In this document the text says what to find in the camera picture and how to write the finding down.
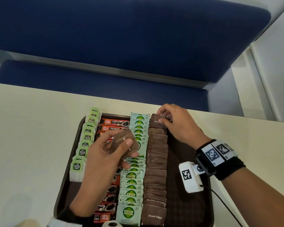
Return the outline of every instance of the white sleeve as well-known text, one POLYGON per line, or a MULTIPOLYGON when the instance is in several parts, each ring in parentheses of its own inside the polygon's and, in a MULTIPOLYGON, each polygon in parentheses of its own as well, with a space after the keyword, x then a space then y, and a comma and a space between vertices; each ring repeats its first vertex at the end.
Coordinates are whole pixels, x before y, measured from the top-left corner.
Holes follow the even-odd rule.
POLYGON ((52 217, 46 227, 82 227, 82 225, 67 223, 64 221, 57 220, 54 217, 52 217))

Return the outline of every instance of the tabletop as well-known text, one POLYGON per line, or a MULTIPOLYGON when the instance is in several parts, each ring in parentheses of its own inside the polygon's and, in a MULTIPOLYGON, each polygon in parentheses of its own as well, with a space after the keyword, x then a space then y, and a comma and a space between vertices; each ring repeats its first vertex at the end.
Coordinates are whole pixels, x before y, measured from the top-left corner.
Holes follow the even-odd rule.
MULTIPOLYGON (((0 84, 0 227, 46 226, 53 215, 81 119, 102 112, 156 113, 159 105, 0 84)), ((284 195, 284 123, 189 110, 211 138, 226 141, 246 166, 284 195)), ((246 223, 216 178, 215 190, 246 223)), ((213 194, 215 226, 237 226, 213 194)))

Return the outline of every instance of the blue seat cushion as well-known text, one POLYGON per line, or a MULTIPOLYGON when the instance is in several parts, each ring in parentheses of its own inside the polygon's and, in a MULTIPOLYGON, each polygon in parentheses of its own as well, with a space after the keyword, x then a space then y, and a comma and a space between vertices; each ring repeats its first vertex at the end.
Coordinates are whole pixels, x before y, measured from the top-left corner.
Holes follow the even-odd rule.
POLYGON ((6 60, 0 83, 139 103, 174 103, 208 111, 207 91, 74 69, 6 60))
POLYGON ((0 0, 0 49, 217 82, 269 21, 223 0, 0 0))

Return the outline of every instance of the brown tray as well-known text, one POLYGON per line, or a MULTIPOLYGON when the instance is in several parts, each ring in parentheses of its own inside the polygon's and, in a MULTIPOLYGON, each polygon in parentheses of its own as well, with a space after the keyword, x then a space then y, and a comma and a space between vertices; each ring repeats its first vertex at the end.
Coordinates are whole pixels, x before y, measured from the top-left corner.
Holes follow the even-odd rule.
MULTIPOLYGON (((103 113, 102 117, 107 119, 129 119, 129 116, 114 115, 103 113)), ((68 164, 64 173, 60 191, 54 206, 54 217, 71 204, 77 195, 81 183, 69 181, 69 169, 72 157, 76 155, 76 149, 79 143, 82 126, 85 117, 81 120, 73 148, 68 159, 68 164)), ((204 188, 204 191, 188 194, 185 191, 181 175, 179 172, 179 164, 186 161, 196 163, 196 155, 194 149, 190 146, 179 142, 174 136, 167 131, 168 135, 168 159, 167 159, 167 214, 164 226, 170 227, 212 227, 214 223, 213 204, 211 192, 204 188)), ((207 175, 200 175, 204 186, 210 187, 210 179, 207 175)), ((94 224, 93 218, 89 226, 101 226, 102 224, 94 224)))

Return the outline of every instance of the black cable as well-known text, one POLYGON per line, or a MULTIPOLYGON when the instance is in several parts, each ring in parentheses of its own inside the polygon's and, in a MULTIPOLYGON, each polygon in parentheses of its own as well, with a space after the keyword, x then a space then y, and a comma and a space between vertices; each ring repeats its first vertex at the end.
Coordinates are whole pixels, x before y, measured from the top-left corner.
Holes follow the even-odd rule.
POLYGON ((228 211, 231 213, 231 215, 235 218, 235 220, 239 223, 239 225, 241 227, 243 227, 243 225, 239 222, 239 220, 236 218, 236 216, 233 214, 233 212, 231 212, 231 210, 227 207, 227 205, 223 202, 223 200, 219 197, 219 195, 217 195, 217 193, 215 191, 213 191, 211 188, 207 187, 207 186, 204 186, 204 185, 200 185, 200 187, 205 187, 205 188, 208 188, 210 189, 219 199, 220 201, 223 203, 223 205, 225 205, 225 207, 228 209, 228 211))

